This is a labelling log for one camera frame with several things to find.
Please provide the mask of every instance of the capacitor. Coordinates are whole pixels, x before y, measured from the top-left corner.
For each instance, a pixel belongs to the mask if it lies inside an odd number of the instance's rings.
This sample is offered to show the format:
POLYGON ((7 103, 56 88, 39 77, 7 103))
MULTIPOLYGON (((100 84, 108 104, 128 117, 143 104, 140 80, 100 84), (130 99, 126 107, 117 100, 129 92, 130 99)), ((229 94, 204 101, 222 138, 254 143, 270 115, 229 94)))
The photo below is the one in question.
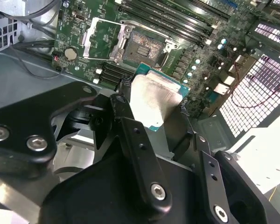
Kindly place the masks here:
POLYGON ((218 64, 223 66, 224 65, 224 61, 222 61, 221 59, 218 59, 218 64))
POLYGON ((217 63, 217 64, 216 64, 216 68, 217 68, 218 70, 221 70, 221 69, 222 69, 222 65, 221 65, 220 63, 217 63))

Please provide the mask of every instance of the black plastic bracket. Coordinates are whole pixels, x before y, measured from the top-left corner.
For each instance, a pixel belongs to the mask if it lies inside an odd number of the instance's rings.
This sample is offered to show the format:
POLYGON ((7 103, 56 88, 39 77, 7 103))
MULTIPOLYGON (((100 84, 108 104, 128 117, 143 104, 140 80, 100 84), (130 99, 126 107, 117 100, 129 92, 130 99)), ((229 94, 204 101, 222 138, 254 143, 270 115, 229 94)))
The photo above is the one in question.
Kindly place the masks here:
POLYGON ((227 152, 218 151, 228 203, 240 223, 280 224, 280 215, 260 192, 235 159, 227 152))
POLYGON ((111 95, 114 123, 124 156, 133 167, 133 173, 140 193, 140 208, 149 220, 158 220, 166 215, 172 206, 172 195, 154 154, 145 128, 134 120, 130 105, 123 96, 111 95), (157 184, 164 191, 164 198, 155 197, 152 186, 157 184))
POLYGON ((56 153, 51 120, 91 103, 96 94, 85 83, 73 82, 0 108, 0 127, 8 131, 8 138, 0 141, 0 172, 23 177, 42 174, 56 153), (28 148, 27 141, 33 136, 45 140, 44 150, 28 148))
POLYGON ((207 140, 193 130, 183 106, 178 107, 165 123, 166 135, 171 133, 168 144, 175 153, 174 160, 190 167, 196 175, 198 214, 204 214, 197 217, 198 221, 238 223, 230 212, 218 161, 210 155, 207 140), (216 208, 224 211, 223 217, 216 208))

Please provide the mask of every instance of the ram slot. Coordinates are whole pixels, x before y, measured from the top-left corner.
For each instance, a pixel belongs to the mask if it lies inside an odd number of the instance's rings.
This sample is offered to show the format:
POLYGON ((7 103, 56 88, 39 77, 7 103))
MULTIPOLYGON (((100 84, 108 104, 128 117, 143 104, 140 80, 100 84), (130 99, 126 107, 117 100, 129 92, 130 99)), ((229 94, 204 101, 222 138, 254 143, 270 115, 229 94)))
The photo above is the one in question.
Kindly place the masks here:
POLYGON ((208 4, 205 4, 204 2, 200 0, 175 0, 174 3, 177 3, 183 7, 188 7, 189 4, 198 7, 200 9, 203 9, 205 12, 208 12, 216 17, 219 17, 225 21, 228 21, 230 18, 230 15, 220 11, 219 9, 216 9, 208 4))
POLYGON ((102 82, 104 82, 104 83, 111 84, 111 85, 113 85, 114 87, 117 86, 117 84, 118 84, 117 81, 114 81, 112 78, 109 78, 109 77, 101 77, 101 78, 100 78, 100 81, 102 81, 102 82))
POLYGON ((182 22, 184 26, 187 28, 189 27, 190 29, 199 30, 200 32, 206 35, 210 35, 213 31, 213 28, 211 27, 210 24, 197 20, 191 16, 188 16, 178 10, 175 10, 165 4, 158 2, 157 0, 146 0, 146 1, 140 0, 140 1, 145 4, 149 4, 155 9, 162 11, 162 13, 170 17, 172 21, 177 20, 179 21, 179 23, 182 22))
POLYGON ((141 21, 146 21, 149 24, 152 24, 158 28, 164 29, 169 34, 178 36, 186 41, 195 43, 198 46, 204 46, 204 43, 201 41, 200 38, 189 35, 187 32, 184 32, 183 30, 180 30, 177 27, 164 22, 162 19, 158 19, 158 18, 154 17, 153 15, 146 14, 144 11, 141 11, 140 9, 138 9, 136 7, 132 8, 127 5, 124 5, 121 10, 128 13, 129 15, 134 16, 135 18, 138 18, 141 21))
POLYGON ((114 82, 114 86, 116 86, 120 82, 120 78, 116 77, 114 74, 109 72, 104 72, 101 74, 100 80, 109 80, 110 82, 114 82))
POLYGON ((179 28, 184 33, 188 33, 189 35, 196 36, 197 38, 200 38, 201 35, 205 36, 205 34, 200 30, 194 28, 193 26, 185 24, 183 21, 175 17, 172 17, 171 15, 165 14, 163 11, 161 11, 158 8, 150 6, 148 2, 143 3, 140 0, 133 0, 133 1, 129 1, 127 5, 131 7, 139 8, 145 11, 146 13, 149 13, 150 15, 154 15, 156 18, 170 24, 171 26, 175 26, 179 28))
POLYGON ((125 68, 121 68, 119 66, 116 66, 116 65, 113 65, 113 64, 108 64, 106 63, 104 66, 103 66, 103 70, 106 70, 106 71, 112 71, 116 74, 119 74, 119 77, 121 78, 123 75, 127 75, 127 76, 132 76, 133 75, 133 71, 131 70, 127 70, 125 68))

